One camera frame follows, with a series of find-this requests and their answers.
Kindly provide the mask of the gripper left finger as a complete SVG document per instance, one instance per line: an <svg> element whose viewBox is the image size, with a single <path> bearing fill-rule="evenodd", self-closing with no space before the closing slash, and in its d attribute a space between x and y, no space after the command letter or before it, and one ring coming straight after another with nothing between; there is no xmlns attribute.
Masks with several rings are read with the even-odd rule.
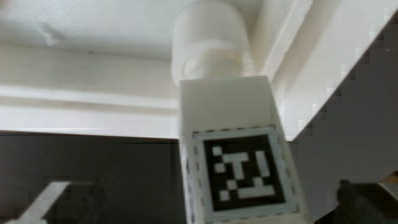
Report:
<svg viewBox="0 0 398 224"><path fill-rule="evenodd" d="M99 193L92 182L49 182L10 224L94 224Z"/></svg>

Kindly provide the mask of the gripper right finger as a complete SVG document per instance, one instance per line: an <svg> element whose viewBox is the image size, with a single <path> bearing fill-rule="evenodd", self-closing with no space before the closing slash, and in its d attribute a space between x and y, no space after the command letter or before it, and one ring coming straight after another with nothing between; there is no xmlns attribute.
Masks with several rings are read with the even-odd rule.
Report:
<svg viewBox="0 0 398 224"><path fill-rule="evenodd" d="M398 224L398 171L378 182L339 182L334 224Z"/></svg>

